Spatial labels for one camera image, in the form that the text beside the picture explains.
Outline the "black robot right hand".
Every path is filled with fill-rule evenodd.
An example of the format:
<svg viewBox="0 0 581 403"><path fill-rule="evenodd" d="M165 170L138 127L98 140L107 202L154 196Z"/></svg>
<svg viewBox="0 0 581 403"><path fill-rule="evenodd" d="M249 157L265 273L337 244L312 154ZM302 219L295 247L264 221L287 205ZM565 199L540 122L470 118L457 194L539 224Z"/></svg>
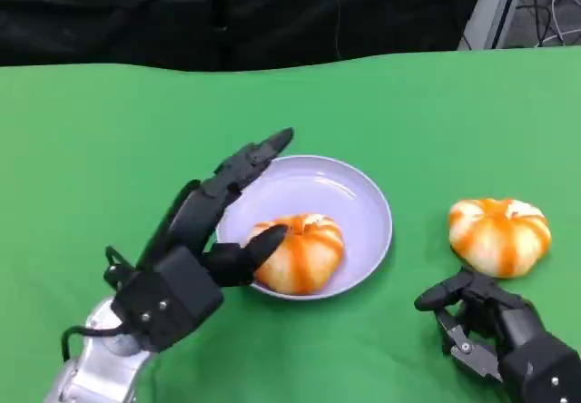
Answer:
<svg viewBox="0 0 581 403"><path fill-rule="evenodd" d="M504 387L512 402L578 402L580 356L550 333L529 300L469 268L414 301L438 323L442 351L458 366Z"/></svg>

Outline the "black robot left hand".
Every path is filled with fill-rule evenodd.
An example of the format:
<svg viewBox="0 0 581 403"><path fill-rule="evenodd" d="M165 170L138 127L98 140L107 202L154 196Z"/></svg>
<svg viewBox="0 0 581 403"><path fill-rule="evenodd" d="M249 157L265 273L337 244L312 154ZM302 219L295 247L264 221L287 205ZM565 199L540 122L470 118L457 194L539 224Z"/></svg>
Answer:
<svg viewBox="0 0 581 403"><path fill-rule="evenodd" d="M247 245L210 243L225 210L290 144L291 128L249 143L223 160L206 180L187 182L176 195L139 260L105 249L103 277L115 290L112 310L142 349L161 352L197 330L222 304L222 289L252 284L255 271L282 244L287 226L275 224Z"/></svg>

